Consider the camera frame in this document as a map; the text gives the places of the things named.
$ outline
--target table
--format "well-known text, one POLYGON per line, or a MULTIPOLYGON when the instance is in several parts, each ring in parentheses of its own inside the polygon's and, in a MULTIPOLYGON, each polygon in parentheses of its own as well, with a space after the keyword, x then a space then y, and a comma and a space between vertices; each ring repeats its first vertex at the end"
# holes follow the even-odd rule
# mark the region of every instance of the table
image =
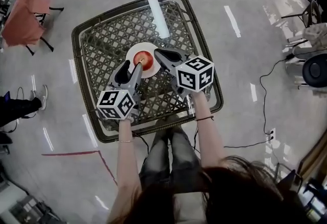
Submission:
MULTIPOLYGON (((173 47, 188 53, 200 54, 212 60, 200 25, 189 0, 158 0, 170 36, 162 39, 148 0, 136 0, 100 14, 75 27, 72 32, 75 65, 91 124, 101 142, 118 138, 118 122, 104 120, 96 109, 100 92, 104 90, 111 73, 125 60, 128 49, 139 42, 151 42, 160 47, 173 47)), ((153 77, 142 79, 138 93, 141 96, 139 115, 134 118, 132 131, 150 134, 162 129, 192 121, 195 118, 190 99, 182 100, 170 86, 171 75, 162 68, 153 77), (157 127, 155 122, 168 115, 179 118, 157 127)), ((211 112, 223 106, 217 74, 207 88, 211 112)))

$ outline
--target floor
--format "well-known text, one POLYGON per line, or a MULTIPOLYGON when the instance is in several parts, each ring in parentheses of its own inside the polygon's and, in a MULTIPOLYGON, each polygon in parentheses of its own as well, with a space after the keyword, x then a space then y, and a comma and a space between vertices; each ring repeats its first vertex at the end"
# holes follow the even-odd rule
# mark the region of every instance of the floor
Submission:
MULTIPOLYGON (((12 95, 19 86, 25 98, 33 85, 49 88, 48 106, 33 119, 21 119, 10 134, 11 154, 2 161, 12 179, 44 200, 69 223, 103 223, 114 201, 117 143, 95 140, 80 86, 71 73, 71 33, 75 26, 134 0, 52 0, 65 7, 48 22, 45 37, 32 57, 24 47, 5 48, 0 54, 0 94, 12 95)), ((224 107, 215 122, 225 145, 249 145, 266 140, 263 133, 264 91, 259 77, 284 57, 286 38, 303 29, 299 19, 282 15, 303 11, 303 0, 190 0, 207 40, 220 80, 224 107), (224 6, 229 6, 240 33, 233 29, 224 6)), ((280 162, 295 168, 326 128, 327 101, 306 89, 298 90, 279 64, 264 79, 268 89, 267 131, 280 162)), ((14 122, 5 126, 8 131, 14 122)), ((193 138, 195 123, 183 126, 193 138)), ((153 135, 145 136, 151 144, 153 135)), ((138 164, 146 147, 135 141, 138 164)), ((228 149, 228 154, 259 160, 274 169, 277 159, 270 144, 228 149)))

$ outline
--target jeans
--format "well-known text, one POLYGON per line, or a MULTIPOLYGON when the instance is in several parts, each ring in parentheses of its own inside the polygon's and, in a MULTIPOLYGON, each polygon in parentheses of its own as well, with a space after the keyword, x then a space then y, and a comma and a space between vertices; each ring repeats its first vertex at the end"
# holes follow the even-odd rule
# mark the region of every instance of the jeans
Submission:
POLYGON ((139 177, 142 189, 151 184, 170 187, 175 193, 202 191, 200 160, 191 147, 181 126, 157 132, 139 177), (172 146, 173 163, 170 171, 168 139, 172 146))
POLYGON ((41 107, 42 102, 39 98, 34 98, 31 101, 27 99, 10 99, 7 102, 0 99, 0 127, 27 114, 36 112, 41 107))

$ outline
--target black bracelet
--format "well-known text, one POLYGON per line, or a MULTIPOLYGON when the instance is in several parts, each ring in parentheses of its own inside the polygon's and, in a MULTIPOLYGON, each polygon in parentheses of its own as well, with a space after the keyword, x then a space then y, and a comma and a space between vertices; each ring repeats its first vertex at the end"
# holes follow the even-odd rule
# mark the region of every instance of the black bracelet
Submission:
POLYGON ((198 119, 198 120, 195 120, 195 121, 200 121, 200 120, 206 120, 206 119, 211 119, 211 120, 214 120, 214 117, 213 116, 209 116, 209 117, 207 117, 207 118, 203 118, 203 119, 198 119))

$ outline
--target red apple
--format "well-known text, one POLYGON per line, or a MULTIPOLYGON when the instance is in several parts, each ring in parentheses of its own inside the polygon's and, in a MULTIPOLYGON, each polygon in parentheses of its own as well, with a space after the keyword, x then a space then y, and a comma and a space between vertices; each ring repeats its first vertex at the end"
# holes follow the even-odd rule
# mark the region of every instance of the red apple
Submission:
POLYGON ((153 57, 147 51, 138 52, 133 59, 134 65, 141 63, 143 66, 143 71, 149 70, 153 65, 153 57))

